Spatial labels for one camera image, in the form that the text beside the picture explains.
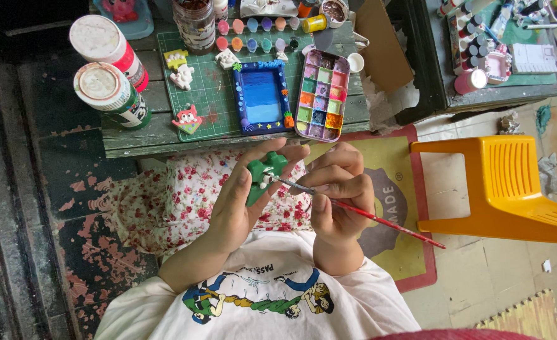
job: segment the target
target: paintbrush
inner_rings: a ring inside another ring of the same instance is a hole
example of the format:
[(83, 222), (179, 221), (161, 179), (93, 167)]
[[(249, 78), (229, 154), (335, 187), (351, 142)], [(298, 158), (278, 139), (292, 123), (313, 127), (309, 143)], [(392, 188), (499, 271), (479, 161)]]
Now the paintbrush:
[[(277, 180), (277, 181), (279, 181), (279, 182), (282, 182), (282, 183), (287, 184), (287, 185), (290, 185), (290, 186), (292, 186), (292, 187), (294, 187), (294, 188), (300, 189), (300, 190), (304, 191), (305, 193), (307, 193), (307, 194), (309, 194), (309, 195), (314, 196), (314, 194), (316, 193), (316, 192), (314, 191), (314, 189), (306, 188), (306, 187), (303, 186), (303, 185), (299, 185), (299, 184), (297, 184), (297, 183), (293, 183), (293, 182), (284, 180), (284, 179), (282, 179), (282, 178), (280, 178), (280, 177), (278, 177), (278, 176), (275, 176), (275, 175), (273, 175), (273, 174), (271, 174), (271, 173), (266, 173), (266, 172), (264, 172), (264, 174), (265, 174), (265, 175), (268, 175), (268, 176), (270, 176), (270, 177), (272, 177), (273, 179), (275, 179), (275, 180)], [(388, 226), (388, 227), (390, 227), (390, 228), (394, 228), (394, 229), (396, 229), (396, 230), (398, 230), (398, 231), (400, 231), (400, 232), (403, 232), (403, 233), (408, 234), (408, 235), (410, 235), (410, 236), (412, 236), (412, 237), (418, 238), (418, 239), (420, 239), (420, 240), (423, 241), (423, 242), (429, 243), (429, 244), (431, 244), (432, 246), (435, 246), (435, 247), (438, 247), (438, 248), (442, 248), (442, 249), (446, 249), (446, 248), (447, 248), (447, 247), (445, 247), (443, 244), (438, 243), (438, 242), (432, 240), (431, 238), (427, 238), (427, 237), (425, 237), (425, 236), (423, 236), (423, 235), (419, 235), (419, 234), (417, 234), (416, 232), (410, 231), (410, 230), (408, 230), (407, 228), (403, 228), (403, 227), (399, 226), (398, 224), (395, 224), (395, 223), (392, 223), (392, 222), (390, 222), (390, 221), (384, 220), (383, 218), (377, 217), (377, 216), (373, 215), (372, 213), (369, 213), (369, 212), (366, 212), (366, 211), (364, 211), (364, 210), (362, 210), (362, 209), (358, 209), (357, 207), (353, 207), (353, 206), (351, 206), (351, 205), (348, 205), (348, 204), (346, 204), (346, 203), (344, 203), (344, 202), (342, 202), (342, 201), (336, 200), (335, 198), (329, 197), (329, 200), (331, 201), (331, 203), (333, 203), (334, 205), (336, 205), (336, 206), (338, 206), (338, 207), (340, 207), (340, 208), (353, 211), (353, 212), (357, 213), (358, 215), (365, 216), (365, 217), (368, 218), (369, 220), (373, 220), (373, 221), (376, 221), (376, 222), (379, 222), (379, 223), (383, 224), (384, 226)]]

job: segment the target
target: cardboard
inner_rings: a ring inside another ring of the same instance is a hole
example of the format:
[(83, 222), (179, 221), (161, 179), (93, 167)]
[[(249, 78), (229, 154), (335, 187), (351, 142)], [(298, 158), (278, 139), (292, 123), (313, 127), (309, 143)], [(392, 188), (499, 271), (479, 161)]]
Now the cardboard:
[(356, 18), (355, 31), (370, 41), (362, 53), (366, 75), (387, 93), (412, 81), (413, 72), (382, 2), (365, 1)]

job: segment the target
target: pink plaster figurine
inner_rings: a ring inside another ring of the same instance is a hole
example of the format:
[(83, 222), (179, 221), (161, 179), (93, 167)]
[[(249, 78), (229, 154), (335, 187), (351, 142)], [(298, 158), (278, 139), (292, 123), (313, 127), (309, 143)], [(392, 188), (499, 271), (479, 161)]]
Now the pink plaster figurine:
[(138, 20), (138, 13), (133, 10), (136, 0), (103, 0), (102, 6), (113, 14), (115, 22), (129, 22)]

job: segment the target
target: yellow paint bottle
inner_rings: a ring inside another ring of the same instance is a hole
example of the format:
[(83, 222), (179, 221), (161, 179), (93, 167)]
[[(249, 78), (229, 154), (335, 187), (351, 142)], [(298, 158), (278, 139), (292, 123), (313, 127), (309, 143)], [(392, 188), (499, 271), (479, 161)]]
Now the yellow paint bottle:
[(322, 31), (327, 27), (331, 27), (331, 17), (327, 13), (319, 14), (303, 21), (302, 28), (304, 32), (311, 33)]

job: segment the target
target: orange stool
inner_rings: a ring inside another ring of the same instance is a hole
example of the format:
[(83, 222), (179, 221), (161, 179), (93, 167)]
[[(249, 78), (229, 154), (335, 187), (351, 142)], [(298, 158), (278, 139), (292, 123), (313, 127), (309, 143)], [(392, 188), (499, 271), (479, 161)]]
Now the orange stool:
[(533, 137), (413, 142), (410, 149), (463, 154), (470, 197), (471, 216), (418, 221), (420, 231), (557, 243), (557, 203), (541, 193)]

